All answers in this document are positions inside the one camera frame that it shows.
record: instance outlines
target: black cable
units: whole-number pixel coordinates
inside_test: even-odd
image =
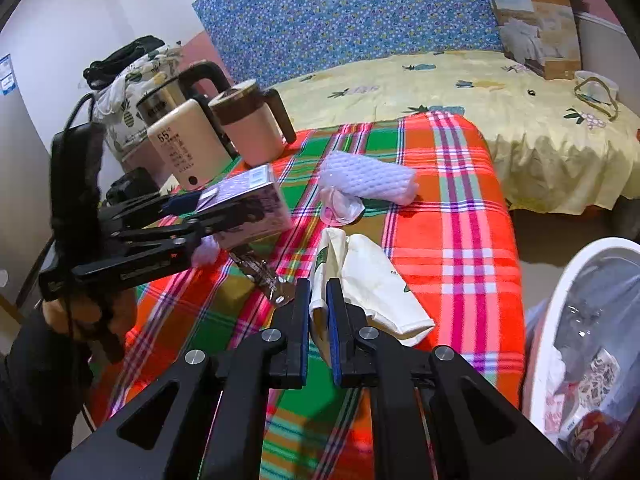
[[[84,417],[84,421],[85,421],[87,427],[89,428],[89,431],[94,433],[95,432],[95,426],[91,422],[91,419],[89,418],[89,415],[86,412],[86,407],[84,406],[84,403],[82,404],[82,408],[80,408],[80,411],[82,412],[82,416]]]
[[[65,151],[65,141],[67,139],[69,130],[71,129],[74,123],[74,120],[76,118],[76,115],[80,111],[80,108],[82,108],[82,105],[84,105],[84,103],[87,101],[91,101],[91,104],[89,105],[89,114],[88,114],[89,122],[92,122],[94,120],[95,94],[90,92],[80,98],[80,100],[76,103],[76,106],[74,107],[73,111],[69,115],[69,118],[66,120],[65,129],[63,130],[63,134],[62,134],[62,152],[63,153]],[[71,276],[67,277],[67,283],[65,284],[66,292],[63,295],[63,302],[64,302],[64,309],[66,312],[67,332],[68,332],[68,337],[70,339],[71,349],[72,349],[71,373],[73,375],[72,381],[75,382],[75,386],[76,386],[73,394],[77,396],[75,400],[80,404],[80,411],[82,413],[82,416],[84,417],[84,421],[89,427],[89,430],[93,433],[95,431],[95,428],[94,428],[94,425],[91,424],[89,421],[89,416],[84,407],[84,399],[82,399],[82,395],[81,395],[79,364],[78,364],[78,348],[76,348],[76,341],[74,338],[74,323],[73,323],[73,318],[71,313],[71,297],[69,293],[69,288],[71,286],[72,280],[73,280],[73,277]]]

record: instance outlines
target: black bag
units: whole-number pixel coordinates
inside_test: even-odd
[[[108,58],[102,61],[94,61],[85,68],[82,76],[86,79],[91,90],[103,90],[107,88],[116,76],[127,66],[152,50],[164,45],[164,41],[153,36],[137,38],[121,49],[116,50]]]
[[[158,191],[160,188],[149,172],[145,168],[136,168],[111,184],[107,191],[107,203],[116,205]]]

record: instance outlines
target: white wall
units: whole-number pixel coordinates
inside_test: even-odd
[[[618,100],[640,115],[640,58],[620,25],[578,14],[582,67],[615,81]]]
[[[0,118],[0,269],[9,277],[0,294],[15,303],[51,236],[49,153],[31,123],[19,86],[8,95],[0,93]]]
[[[0,57],[11,54],[20,92],[47,149],[80,96],[82,70],[139,36],[189,41],[202,31],[195,0],[22,0],[0,32]],[[122,174],[110,153],[105,191]]]

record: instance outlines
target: yellow bedsheet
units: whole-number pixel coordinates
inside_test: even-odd
[[[620,105],[611,123],[573,96],[575,82],[502,68],[515,64],[486,51],[392,56],[276,88],[297,130],[389,120],[437,106],[455,113],[463,108],[484,135],[513,208],[581,214],[591,204],[611,209],[621,194],[640,196],[640,118]],[[473,87],[464,88],[465,82]],[[575,115],[568,108],[605,126],[590,129],[586,120],[564,118]]]

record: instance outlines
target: bed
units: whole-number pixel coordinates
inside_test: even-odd
[[[273,163],[293,229],[255,247],[288,280],[308,276],[315,264],[324,227],[318,166],[330,150],[417,170],[418,196],[410,206],[364,200],[362,218],[344,229],[379,244],[436,321],[418,348],[451,345],[518,405],[524,372],[520,269],[510,216],[476,127],[433,111],[299,131]],[[244,169],[238,162],[229,174]],[[140,286],[124,361],[93,367],[88,406],[94,421],[112,415],[185,352],[235,348],[268,326],[272,311],[224,251],[210,266]],[[336,388],[311,345],[306,387],[270,392],[260,477],[369,480],[373,463],[367,390]]]
[[[579,215],[640,196],[640,118],[609,122],[499,52],[448,50],[363,60],[275,85],[295,129],[390,120],[425,110],[464,115],[486,141],[511,208]]]

